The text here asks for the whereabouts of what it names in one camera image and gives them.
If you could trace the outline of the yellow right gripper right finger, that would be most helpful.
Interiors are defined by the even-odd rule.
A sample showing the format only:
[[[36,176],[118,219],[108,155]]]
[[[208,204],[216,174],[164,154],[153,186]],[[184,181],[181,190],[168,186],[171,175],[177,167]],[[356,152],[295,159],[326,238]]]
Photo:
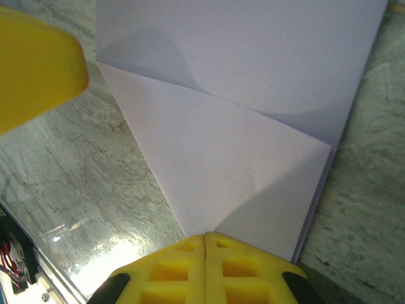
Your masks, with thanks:
[[[293,263],[216,232],[205,244],[206,304],[326,304]]]

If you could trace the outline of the aluminium mounting rail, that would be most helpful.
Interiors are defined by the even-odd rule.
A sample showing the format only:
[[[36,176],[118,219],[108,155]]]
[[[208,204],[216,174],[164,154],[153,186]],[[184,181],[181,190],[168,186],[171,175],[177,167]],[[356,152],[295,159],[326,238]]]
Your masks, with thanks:
[[[28,288],[36,283],[43,285],[45,290],[42,292],[42,300],[44,302],[47,302],[49,298],[52,298],[57,304],[86,304],[87,297],[74,286],[72,281],[68,279],[67,276],[62,274],[57,266],[55,266],[55,264],[53,264],[50,259],[48,259],[48,257],[34,244],[32,238],[26,233],[17,220],[13,216],[12,218],[21,227],[22,231],[27,235],[33,244],[34,257],[37,263],[37,274],[35,276],[37,282],[29,284]]]

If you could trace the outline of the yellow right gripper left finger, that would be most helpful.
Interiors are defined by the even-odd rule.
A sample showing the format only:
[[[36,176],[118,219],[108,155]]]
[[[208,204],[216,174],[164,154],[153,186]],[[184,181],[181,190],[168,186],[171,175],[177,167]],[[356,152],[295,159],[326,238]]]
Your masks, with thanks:
[[[205,254],[187,237],[114,270],[87,304],[205,304]]]

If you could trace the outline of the light purple paper sheet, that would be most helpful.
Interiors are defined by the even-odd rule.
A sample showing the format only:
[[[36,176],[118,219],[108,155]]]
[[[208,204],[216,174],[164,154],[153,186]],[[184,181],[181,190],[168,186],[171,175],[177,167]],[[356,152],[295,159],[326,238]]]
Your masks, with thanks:
[[[183,232],[296,261],[389,0],[96,0],[96,59]]]

